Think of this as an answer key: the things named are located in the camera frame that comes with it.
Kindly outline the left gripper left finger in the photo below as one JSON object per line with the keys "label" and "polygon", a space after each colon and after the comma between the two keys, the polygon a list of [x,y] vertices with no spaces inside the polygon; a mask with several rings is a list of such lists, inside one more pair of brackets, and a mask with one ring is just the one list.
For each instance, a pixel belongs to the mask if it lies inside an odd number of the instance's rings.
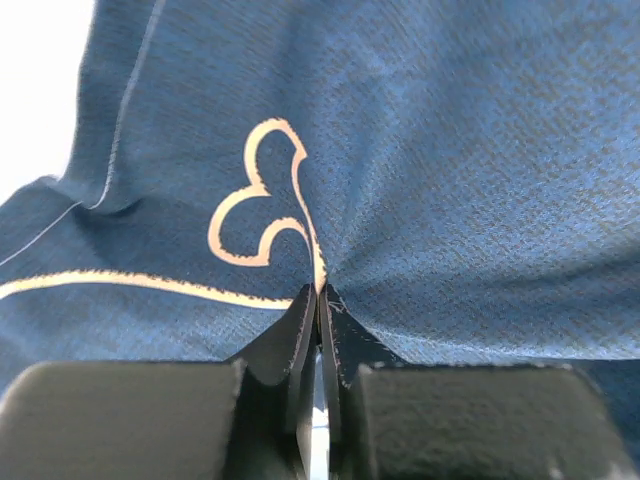
{"label": "left gripper left finger", "polygon": [[49,362],[1,400],[5,479],[304,479],[316,293],[223,362]]}

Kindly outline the blue whale pillowcase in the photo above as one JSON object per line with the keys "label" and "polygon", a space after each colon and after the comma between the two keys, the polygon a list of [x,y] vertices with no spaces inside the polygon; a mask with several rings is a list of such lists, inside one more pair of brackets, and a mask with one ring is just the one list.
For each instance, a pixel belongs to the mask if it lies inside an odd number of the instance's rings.
{"label": "blue whale pillowcase", "polygon": [[416,363],[574,360],[639,443],[635,1],[100,1],[1,209],[1,381],[222,360],[306,283]]}

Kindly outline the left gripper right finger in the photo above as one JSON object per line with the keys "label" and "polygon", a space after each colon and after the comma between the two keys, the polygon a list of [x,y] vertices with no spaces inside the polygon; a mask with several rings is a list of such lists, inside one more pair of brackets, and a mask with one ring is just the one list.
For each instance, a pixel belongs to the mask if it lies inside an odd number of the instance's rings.
{"label": "left gripper right finger", "polygon": [[610,397],[578,363],[411,363],[318,299],[333,479],[635,479]]}

